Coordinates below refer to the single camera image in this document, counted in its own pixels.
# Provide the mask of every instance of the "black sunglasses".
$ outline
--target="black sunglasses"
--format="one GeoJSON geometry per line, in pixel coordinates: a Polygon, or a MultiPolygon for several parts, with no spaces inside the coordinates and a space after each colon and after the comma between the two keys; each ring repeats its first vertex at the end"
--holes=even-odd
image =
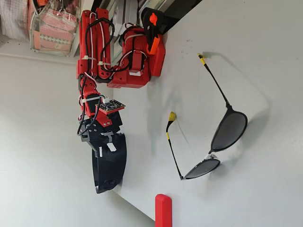
{"type": "Polygon", "coordinates": [[[170,138],[169,138],[168,129],[177,117],[174,112],[170,113],[169,122],[168,122],[167,128],[166,128],[166,135],[167,135],[167,140],[169,141],[170,149],[171,149],[172,155],[174,157],[176,167],[177,167],[181,180],[197,178],[197,177],[203,176],[203,175],[213,171],[214,169],[216,169],[220,164],[220,160],[217,158],[216,155],[214,155],[212,153],[225,150],[225,149],[229,148],[231,145],[233,145],[235,142],[237,142],[238,139],[243,135],[243,133],[247,127],[247,122],[248,122],[247,116],[245,114],[234,111],[232,109],[232,106],[229,104],[227,98],[225,97],[219,84],[217,83],[216,79],[214,78],[212,72],[210,71],[207,64],[205,63],[203,55],[198,54],[198,56],[199,56],[202,64],[205,66],[207,71],[212,75],[216,85],[218,86],[218,88],[226,102],[227,111],[214,134],[210,152],[207,154],[207,156],[204,158],[204,160],[202,162],[197,164],[184,177],[182,176],[182,174],[179,170],[179,167],[177,165],[175,155],[172,150],[170,138]]]}

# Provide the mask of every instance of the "red block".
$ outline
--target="red block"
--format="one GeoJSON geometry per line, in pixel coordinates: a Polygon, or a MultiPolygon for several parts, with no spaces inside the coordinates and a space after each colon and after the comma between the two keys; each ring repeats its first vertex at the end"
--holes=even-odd
{"type": "Polygon", "coordinates": [[[156,227],[172,227],[171,198],[167,195],[156,196],[156,227]]]}

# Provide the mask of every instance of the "dark tinted lens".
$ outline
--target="dark tinted lens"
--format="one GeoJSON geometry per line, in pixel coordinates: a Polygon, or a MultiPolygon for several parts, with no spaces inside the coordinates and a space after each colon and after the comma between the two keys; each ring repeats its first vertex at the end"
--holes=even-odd
{"type": "Polygon", "coordinates": [[[247,118],[242,113],[232,113],[224,119],[212,143],[213,150],[221,150],[235,143],[244,132],[247,118]]]}
{"type": "Polygon", "coordinates": [[[205,160],[196,165],[184,178],[191,179],[202,176],[216,169],[219,164],[220,161],[218,159],[205,160]]]}

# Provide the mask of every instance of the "white wall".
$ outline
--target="white wall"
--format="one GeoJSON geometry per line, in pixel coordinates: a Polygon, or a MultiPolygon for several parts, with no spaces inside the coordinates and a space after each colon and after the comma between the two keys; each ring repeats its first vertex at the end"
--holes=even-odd
{"type": "Polygon", "coordinates": [[[0,68],[0,226],[154,226],[95,192],[91,150],[76,136],[75,65],[0,56],[0,68]]]}

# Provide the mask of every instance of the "wire bundle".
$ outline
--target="wire bundle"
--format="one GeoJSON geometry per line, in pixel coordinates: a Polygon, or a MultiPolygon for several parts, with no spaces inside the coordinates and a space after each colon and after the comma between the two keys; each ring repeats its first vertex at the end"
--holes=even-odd
{"type": "MultiPolygon", "coordinates": [[[[95,15],[95,16],[96,16],[95,13],[91,12],[90,15],[89,15],[89,19],[91,19],[91,16],[92,16],[92,15],[95,15]]],[[[92,55],[92,56],[91,56],[91,59],[92,59],[92,60],[91,60],[91,63],[90,63],[90,61],[88,61],[87,72],[85,72],[84,75],[83,75],[84,80],[83,80],[83,83],[82,83],[82,86],[81,86],[81,95],[80,95],[80,97],[79,97],[79,104],[80,104],[80,100],[81,100],[81,99],[82,99],[82,100],[84,99],[83,90],[84,90],[85,82],[86,82],[87,78],[89,78],[90,80],[92,80],[92,81],[94,82],[95,88],[97,87],[97,83],[96,83],[96,81],[95,81],[95,78],[93,78],[93,75],[91,75],[91,76],[89,75],[89,69],[91,68],[91,74],[92,74],[92,69],[93,69],[93,64],[94,64],[94,61],[93,61],[93,58],[94,58],[94,56],[93,56],[93,55],[94,55],[94,47],[93,47],[93,41],[92,41],[92,29],[91,29],[91,28],[92,28],[93,26],[97,25],[97,24],[100,25],[100,29],[101,29],[101,33],[102,33],[102,44],[103,44],[103,48],[102,48],[102,51],[101,51],[101,53],[100,53],[100,59],[102,59],[102,56],[103,56],[104,58],[106,57],[106,48],[107,48],[107,46],[110,44],[110,42],[112,41],[112,39],[113,39],[113,37],[114,37],[115,26],[114,26],[114,24],[113,24],[110,20],[108,20],[108,19],[106,19],[106,18],[104,18],[104,17],[102,17],[102,18],[100,18],[100,19],[97,19],[97,20],[95,20],[94,22],[90,23],[90,24],[88,25],[88,27],[86,28],[86,31],[85,31],[85,50],[86,50],[86,55],[88,56],[88,55],[89,55],[89,48],[88,48],[88,43],[87,43],[87,35],[88,35],[88,32],[90,31],[91,55],[92,55]],[[106,23],[108,23],[108,24],[112,27],[112,34],[111,34],[111,36],[110,36],[110,38],[109,38],[109,41],[108,41],[106,44],[104,44],[104,43],[105,43],[105,33],[104,33],[104,28],[103,28],[101,22],[106,22],[106,23]]],[[[138,28],[138,26],[132,25],[132,26],[130,26],[130,27],[127,27],[126,30],[125,30],[125,31],[123,32],[123,34],[122,34],[122,39],[123,39],[124,42],[126,42],[126,40],[127,40],[128,38],[133,38],[133,48],[132,48],[131,51],[128,51],[127,53],[125,53],[125,54],[121,57],[121,59],[119,60],[119,63],[118,63],[118,67],[120,67],[120,66],[122,65],[123,60],[124,60],[127,56],[131,56],[131,55],[134,53],[134,51],[135,51],[135,49],[134,49],[135,37],[136,37],[136,36],[140,36],[140,35],[144,35],[144,33],[135,34],[135,35],[130,35],[129,37],[127,37],[127,39],[125,39],[126,33],[127,33],[128,31],[134,29],[134,28],[138,28]]],[[[144,53],[144,52],[141,51],[141,50],[139,50],[139,51],[140,51],[142,54],[144,54],[145,58],[147,58],[146,53],[144,53]]],[[[111,75],[110,75],[110,77],[109,77],[109,78],[111,79],[115,72],[121,72],[121,71],[126,70],[127,68],[129,68],[130,64],[131,64],[131,61],[129,61],[129,62],[128,62],[128,65],[125,66],[125,67],[122,68],[122,69],[108,69],[106,65],[101,65],[101,69],[104,70],[105,72],[111,72],[111,75]]],[[[98,115],[98,113],[99,113],[99,108],[100,108],[101,103],[102,103],[102,97],[105,97],[105,96],[100,95],[100,97],[99,97],[99,99],[98,99],[97,110],[96,110],[96,113],[95,113],[95,116],[94,116],[92,122],[86,127],[85,130],[81,131],[81,127],[82,127],[82,125],[83,125],[84,116],[85,116],[85,102],[83,102],[83,111],[82,111],[82,115],[79,116],[79,118],[78,118],[78,120],[80,121],[78,130],[77,130],[77,135],[78,135],[78,136],[81,136],[81,135],[83,135],[84,133],[86,133],[86,132],[92,127],[92,125],[94,124],[94,122],[96,121],[96,117],[97,117],[97,115],[98,115]]]]}

